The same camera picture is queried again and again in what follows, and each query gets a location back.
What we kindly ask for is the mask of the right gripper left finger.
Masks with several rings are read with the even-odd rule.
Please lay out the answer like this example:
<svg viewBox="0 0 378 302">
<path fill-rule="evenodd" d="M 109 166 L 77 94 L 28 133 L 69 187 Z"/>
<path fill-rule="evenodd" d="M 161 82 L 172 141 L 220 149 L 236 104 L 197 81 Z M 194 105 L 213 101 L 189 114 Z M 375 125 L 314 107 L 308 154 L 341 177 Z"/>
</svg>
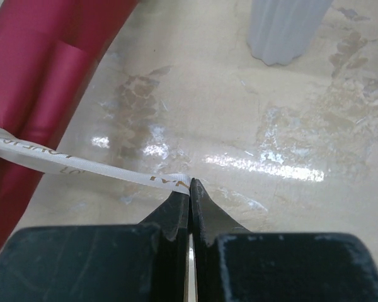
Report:
<svg viewBox="0 0 378 302">
<path fill-rule="evenodd" d="M 190 198 L 135 225 L 24 228 L 0 254 L 0 301 L 184 301 Z"/>
</svg>

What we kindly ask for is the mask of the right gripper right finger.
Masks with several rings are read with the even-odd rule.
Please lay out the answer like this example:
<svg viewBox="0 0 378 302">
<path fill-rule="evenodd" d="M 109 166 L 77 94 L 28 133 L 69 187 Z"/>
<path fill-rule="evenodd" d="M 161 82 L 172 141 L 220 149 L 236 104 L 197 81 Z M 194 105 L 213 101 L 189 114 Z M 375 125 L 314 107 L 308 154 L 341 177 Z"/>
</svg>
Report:
<svg viewBox="0 0 378 302">
<path fill-rule="evenodd" d="M 190 186 L 199 301 L 378 301 L 378 270 L 354 235 L 251 232 L 198 179 Z"/>
</svg>

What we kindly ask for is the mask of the cream ribbon gold lettering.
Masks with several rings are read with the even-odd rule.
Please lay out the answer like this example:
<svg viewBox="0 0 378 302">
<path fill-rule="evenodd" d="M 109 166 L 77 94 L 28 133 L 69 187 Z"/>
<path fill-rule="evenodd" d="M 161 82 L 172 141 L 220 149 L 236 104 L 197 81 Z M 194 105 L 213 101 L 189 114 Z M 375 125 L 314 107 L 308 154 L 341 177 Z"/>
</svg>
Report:
<svg viewBox="0 0 378 302">
<path fill-rule="evenodd" d="M 43 173 L 79 175 L 90 172 L 186 195 L 190 193 L 191 179 L 185 174 L 143 174 L 82 159 L 37 143 L 20 140 L 2 128 L 0 158 Z"/>
</svg>

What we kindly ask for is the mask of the red wrapping paper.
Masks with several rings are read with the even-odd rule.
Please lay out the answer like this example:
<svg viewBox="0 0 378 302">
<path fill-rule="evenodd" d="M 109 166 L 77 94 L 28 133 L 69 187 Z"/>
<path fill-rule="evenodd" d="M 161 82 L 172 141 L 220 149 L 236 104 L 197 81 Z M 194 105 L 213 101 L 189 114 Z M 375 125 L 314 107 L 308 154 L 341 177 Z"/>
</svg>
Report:
<svg viewBox="0 0 378 302">
<path fill-rule="evenodd" d="M 135 1 L 4 1 L 0 128 L 52 149 Z"/>
</svg>

